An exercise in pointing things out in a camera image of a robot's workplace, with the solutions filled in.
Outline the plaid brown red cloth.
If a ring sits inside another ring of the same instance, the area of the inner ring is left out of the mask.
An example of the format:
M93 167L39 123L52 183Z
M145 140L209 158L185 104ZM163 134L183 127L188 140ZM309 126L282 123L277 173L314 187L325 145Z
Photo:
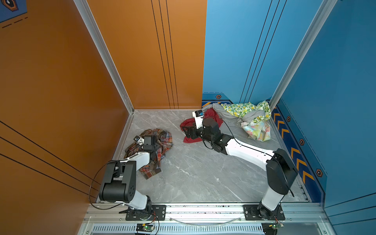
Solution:
M145 179L149 179L154 175L162 172L161 160L165 157L165 154L173 147L172 134L163 129L147 129L142 132L139 137L144 138L146 136L155 136L156 149L151 152L150 163L143 166L139 171Z

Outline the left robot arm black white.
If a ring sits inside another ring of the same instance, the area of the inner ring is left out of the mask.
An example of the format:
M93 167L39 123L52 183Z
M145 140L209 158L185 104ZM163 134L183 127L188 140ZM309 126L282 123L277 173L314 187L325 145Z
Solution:
M136 136L135 142L141 151L124 160L106 164L105 174L99 190L101 201L121 203L128 207L128 212L141 220L152 217L152 203L149 196L136 190L136 173L142 167L157 159L156 135Z

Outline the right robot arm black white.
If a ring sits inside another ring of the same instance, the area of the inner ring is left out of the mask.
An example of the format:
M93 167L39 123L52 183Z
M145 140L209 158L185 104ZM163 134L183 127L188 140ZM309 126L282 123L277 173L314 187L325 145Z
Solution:
M210 149L216 152L238 157L250 162L267 174L268 188L256 208L245 210L253 219L284 220L281 202L284 196L291 191L298 170L283 149L275 151L258 148L236 139L233 135L223 134L218 123L213 118L195 118L193 126L182 126L187 138L200 139L209 143Z

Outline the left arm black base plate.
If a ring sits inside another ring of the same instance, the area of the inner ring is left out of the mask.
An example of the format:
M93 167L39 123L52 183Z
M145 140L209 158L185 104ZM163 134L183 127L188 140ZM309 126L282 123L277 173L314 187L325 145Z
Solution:
M166 205L152 204L145 210L128 209L126 213L126 221L164 221L166 215Z

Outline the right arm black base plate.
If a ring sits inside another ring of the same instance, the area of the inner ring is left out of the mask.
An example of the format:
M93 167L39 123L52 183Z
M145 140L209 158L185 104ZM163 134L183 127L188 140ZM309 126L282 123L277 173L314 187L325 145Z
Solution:
M282 210L281 205L279 204L275 210L270 211L262 204L259 205L243 205L243 212L246 220L285 220L285 214Z

